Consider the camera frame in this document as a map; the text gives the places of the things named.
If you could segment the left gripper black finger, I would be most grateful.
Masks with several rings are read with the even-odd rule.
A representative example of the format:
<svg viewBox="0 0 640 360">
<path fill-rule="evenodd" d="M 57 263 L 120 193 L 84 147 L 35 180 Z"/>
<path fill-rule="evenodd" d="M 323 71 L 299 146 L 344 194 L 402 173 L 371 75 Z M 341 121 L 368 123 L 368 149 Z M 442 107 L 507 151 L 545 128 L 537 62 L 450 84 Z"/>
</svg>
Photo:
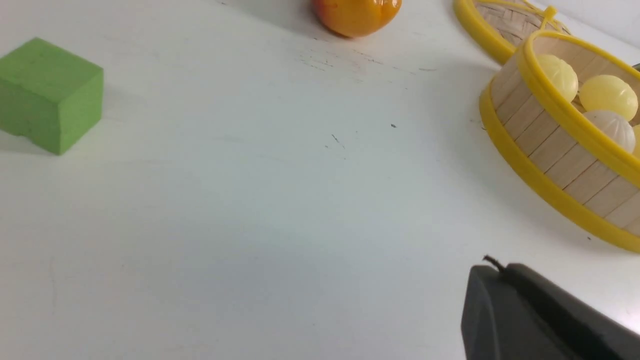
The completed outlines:
<svg viewBox="0 0 640 360">
<path fill-rule="evenodd" d="M 461 336 L 468 360 L 637 360 L 638 333 L 534 269 L 485 255 L 467 278 Z"/>
</svg>

